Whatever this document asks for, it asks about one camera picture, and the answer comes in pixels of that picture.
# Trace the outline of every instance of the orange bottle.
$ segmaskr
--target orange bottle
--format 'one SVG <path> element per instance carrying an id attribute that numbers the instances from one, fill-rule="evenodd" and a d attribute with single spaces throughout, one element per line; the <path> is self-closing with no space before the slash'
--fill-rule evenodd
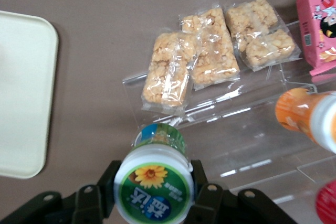
<path id="1" fill-rule="evenodd" d="M 279 98 L 275 113 L 283 127 L 303 132 L 336 153 L 336 91 L 311 93 L 304 88 L 291 89 Z"/>

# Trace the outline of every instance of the cartoon character print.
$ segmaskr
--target cartoon character print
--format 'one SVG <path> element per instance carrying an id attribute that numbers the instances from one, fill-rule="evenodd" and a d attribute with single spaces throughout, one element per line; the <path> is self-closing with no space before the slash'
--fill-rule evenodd
<path id="1" fill-rule="evenodd" d="M 329 38 L 336 38 L 336 8 L 333 7 L 335 0 L 322 0 L 324 9 L 320 6 L 316 7 L 314 18 L 321 20 L 320 27 L 323 34 Z"/>
<path id="2" fill-rule="evenodd" d="M 335 0 L 322 0 L 322 5 L 315 6 L 313 13 L 314 19 L 320 21 L 320 42 L 318 47 L 320 49 L 325 47 L 323 36 L 328 38 L 336 38 L 336 8 L 333 7 Z M 320 53 L 320 59 L 323 62 L 330 62 L 336 60 L 336 49 L 331 47 Z"/>

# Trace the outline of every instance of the barcode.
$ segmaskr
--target barcode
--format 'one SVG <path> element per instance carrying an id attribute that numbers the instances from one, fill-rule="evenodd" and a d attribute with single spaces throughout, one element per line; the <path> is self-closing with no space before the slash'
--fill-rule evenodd
<path id="1" fill-rule="evenodd" d="M 311 46 L 311 38 L 310 37 L 311 37 L 310 34 L 306 34 L 304 36 L 304 41 L 306 43 L 306 46 Z"/>

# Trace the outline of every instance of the bottle label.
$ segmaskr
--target bottle label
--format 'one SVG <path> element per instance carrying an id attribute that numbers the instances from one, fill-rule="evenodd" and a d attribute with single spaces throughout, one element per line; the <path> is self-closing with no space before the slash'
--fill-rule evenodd
<path id="1" fill-rule="evenodd" d="M 177 223 L 191 202 L 186 179 L 160 163 L 143 164 L 128 172 L 119 198 L 124 212 L 137 223 Z"/>
<path id="2" fill-rule="evenodd" d="M 158 123 L 145 127 L 135 140 L 135 148 L 147 144 L 168 145 L 186 155 L 183 136 L 169 124 Z"/>
<path id="3" fill-rule="evenodd" d="M 310 121 L 316 105 L 330 92 L 309 94 L 307 89 L 296 88 L 284 93 L 276 104 L 276 117 L 278 122 L 288 130 L 300 131 L 312 136 Z"/>

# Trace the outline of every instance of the white tray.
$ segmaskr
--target white tray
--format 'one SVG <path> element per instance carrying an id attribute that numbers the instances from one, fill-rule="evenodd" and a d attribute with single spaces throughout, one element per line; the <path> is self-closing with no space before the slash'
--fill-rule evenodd
<path id="1" fill-rule="evenodd" d="M 0 175 L 44 166 L 58 36 L 40 17 L 0 11 Z"/>

